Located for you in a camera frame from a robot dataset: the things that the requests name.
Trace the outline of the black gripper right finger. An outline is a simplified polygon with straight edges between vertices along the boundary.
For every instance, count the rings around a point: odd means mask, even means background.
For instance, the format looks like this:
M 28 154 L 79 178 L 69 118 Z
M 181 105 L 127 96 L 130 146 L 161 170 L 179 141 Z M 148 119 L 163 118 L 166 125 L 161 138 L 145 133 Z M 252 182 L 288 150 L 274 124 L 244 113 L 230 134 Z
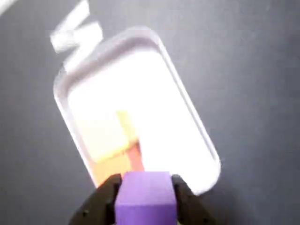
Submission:
M 177 204 L 177 221 L 180 225 L 220 225 L 181 176 L 172 175 L 172 185 Z

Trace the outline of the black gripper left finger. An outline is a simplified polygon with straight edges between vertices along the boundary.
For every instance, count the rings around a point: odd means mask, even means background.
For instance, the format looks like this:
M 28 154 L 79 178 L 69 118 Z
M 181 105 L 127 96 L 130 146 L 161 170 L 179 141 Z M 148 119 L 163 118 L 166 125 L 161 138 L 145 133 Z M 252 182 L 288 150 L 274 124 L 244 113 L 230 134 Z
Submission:
M 122 184 L 121 174 L 113 174 L 83 202 L 69 225 L 115 225 L 115 202 Z

